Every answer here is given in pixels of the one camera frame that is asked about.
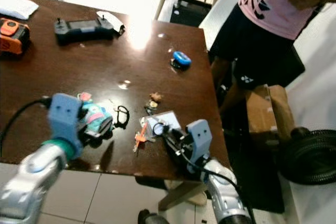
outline wooden table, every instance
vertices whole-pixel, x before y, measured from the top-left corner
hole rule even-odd
[[[85,147],[69,169],[186,180],[162,141],[146,143],[138,155],[132,151],[134,134],[140,130],[139,118],[146,115],[143,107],[150,93],[159,92],[164,98],[158,113],[173,110],[183,128],[197,119],[208,120],[213,135],[210,152],[229,166],[203,30],[115,14],[126,27],[121,37],[60,47],[54,21],[58,17],[94,19],[97,9],[53,0],[33,1],[40,7],[26,22],[32,44],[22,58],[0,61],[2,129],[22,105],[32,100],[58,92],[77,95],[86,91],[96,103],[111,99],[126,106],[130,120],[125,130],[115,129],[113,137],[98,148]],[[171,68],[172,50],[183,51],[193,60],[188,71]],[[123,80],[131,82],[126,90],[118,86]],[[0,161],[18,164],[38,149],[50,137],[46,116],[47,111],[39,106],[25,111],[7,135]],[[199,183],[184,184],[175,196],[185,194],[185,189],[188,196],[195,194],[197,187]],[[174,205],[169,195],[160,209]]]

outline black game controller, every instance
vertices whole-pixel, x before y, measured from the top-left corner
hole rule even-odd
[[[70,22],[58,18],[54,28],[59,45],[83,40],[112,39],[114,33],[112,24],[104,17]]]

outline orange device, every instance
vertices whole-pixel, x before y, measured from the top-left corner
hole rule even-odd
[[[28,46],[29,27],[14,20],[0,18],[0,51],[20,55]]]

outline white keyboard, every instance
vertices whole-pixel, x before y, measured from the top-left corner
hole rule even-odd
[[[37,8],[30,0],[0,0],[0,13],[19,19],[28,19]]]

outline pink t-shirt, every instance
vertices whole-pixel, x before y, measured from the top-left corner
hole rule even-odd
[[[241,11],[256,25],[271,33],[295,40],[313,8],[297,10],[288,0],[239,0]]]

